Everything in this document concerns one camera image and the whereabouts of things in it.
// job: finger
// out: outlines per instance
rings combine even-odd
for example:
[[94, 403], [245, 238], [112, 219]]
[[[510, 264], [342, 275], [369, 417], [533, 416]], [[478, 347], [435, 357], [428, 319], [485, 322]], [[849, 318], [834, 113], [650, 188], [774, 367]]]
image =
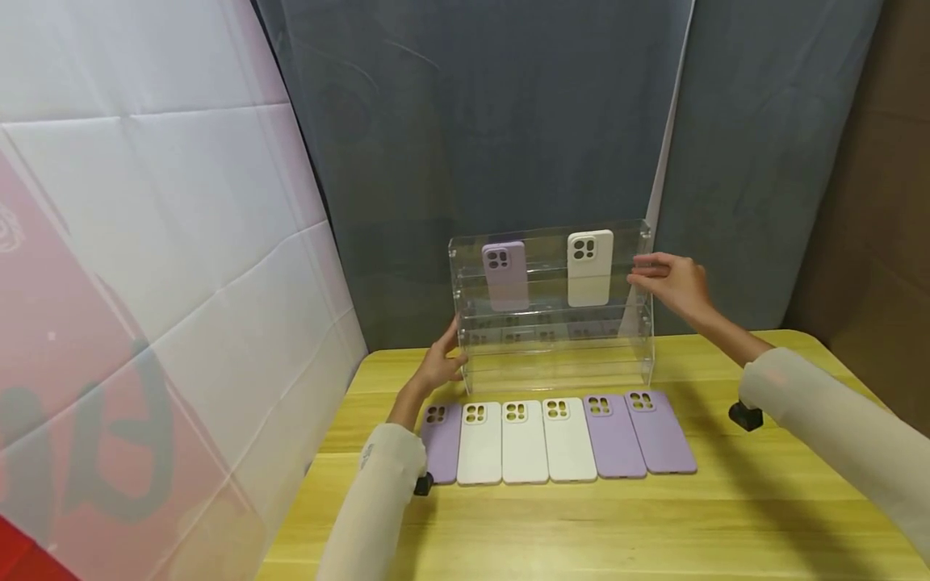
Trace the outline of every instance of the finger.
[[661, 285], [660, 278], [649, 278], [642, 274], [628, 274], [627, 282], [649, 293], [655, 293]]
[[670, 267], [672, 264], [678, 262], [679, 260], [683, 260], [683, 258], [675, 256], [674, 254], [669, 254], [667, 252], [653, 252], [652, 254], [641, 254], [633, 257], [633, 264], [660, 264]]
[[449, 328], [445, 330], [442, 337], [439, 337], [435, 345], [446, 354], [458, 345], [458, 316], [452, 319]]
[[455, 368], [456, 368], [456, 369], [459, 369], [462, 365], [464, 365], [465, 363], [468, 362], [468, 354], [467, 354], [467, 353], [459, 353], [457, 357], [455, 357], [455, 358], [453, 358], [453, 359], [451, 359], [451, 360], [449, 360], [449, 361], [451, 361], [452, 364], [455, 365]]
[[668, 276], [671, 269], [667, 266], [634, 266], [632, 272], [633, 274], [640, 274], [642, 276], [662, 277]]

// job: gray backdrop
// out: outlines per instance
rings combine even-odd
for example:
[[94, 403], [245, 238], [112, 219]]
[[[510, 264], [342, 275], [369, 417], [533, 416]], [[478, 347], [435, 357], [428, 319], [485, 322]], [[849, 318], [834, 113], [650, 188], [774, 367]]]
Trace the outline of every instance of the gray backdrop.
[[781, 326], [881, 7], [697, 1], [656, 248], [707, 265], [718, 306], [749, 328]]
[[[689, 0], [253, 4], [370, 349], [442, 331], [452, 235], [644, 217]], [[744, 324], [780, 324], [880, 4], [697, 2], [657, 248]]]

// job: purple phone case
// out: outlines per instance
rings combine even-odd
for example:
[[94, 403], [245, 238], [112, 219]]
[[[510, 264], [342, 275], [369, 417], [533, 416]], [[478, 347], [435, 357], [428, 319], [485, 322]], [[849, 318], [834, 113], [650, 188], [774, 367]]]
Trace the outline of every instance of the purple phone case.
[[[607, 400], [609, 412], [606, 414], [603, 399]], [[645, 478], [643, 453], [623, 396], [589, 395], [585, 396], [584, 403], [594, 464], [601, 478]]]
[[[441, 409], [445, 410], [444, 414], [440, 414]], [[456, 481], [461, 424], [462, 406], [458, 403], [434, 403], [423, 412], [419, 437], [426, 447], [426, 470], [432, 474], [435, 484]]]
[[694, 474], [698, 463], [675, 418], [669, 398], [661, 391], [631, 391], [624, 396], [646, 467], [653, 474]]
[[[499, 260], [501, 253], [506, 260]], [[485, 264], [491, 309], [497, 312], [529, 309], [524, 244], [520, 241], [485, 244], [481, 248], [481, 258]]]

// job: tabletop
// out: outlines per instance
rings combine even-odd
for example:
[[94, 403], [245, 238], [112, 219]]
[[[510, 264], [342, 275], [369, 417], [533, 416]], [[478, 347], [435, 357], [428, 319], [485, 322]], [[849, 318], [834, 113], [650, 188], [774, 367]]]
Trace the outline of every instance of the tabletop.
[[[878, 401], [809, 335], [758, 335]], [[260, 581], [314, 578], [359, 451], [424, 351], [385, 350], [365, 358], [265, 558]], [[652, 389], [668, 395], [697, 474], [435, 486], [407, 507], [391, 579], [930, 579], [891, 522], [786, 430], [766, 418], [762, 428], [747, 433], [727, 418], [740, 375], [702, 337], [656, 337]], [[437, 393], [434, 400], [444, 397]], [[513, 394], [480, 399], [504, 402]]]

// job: pink printed fabric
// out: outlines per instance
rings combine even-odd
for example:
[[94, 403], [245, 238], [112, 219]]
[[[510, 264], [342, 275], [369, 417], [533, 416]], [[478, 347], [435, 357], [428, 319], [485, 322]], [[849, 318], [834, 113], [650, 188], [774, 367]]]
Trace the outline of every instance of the pink printed fabric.
[[0, 511], [82, 579], [246, 579], [266, 531], [146, 337], [0, 157]]

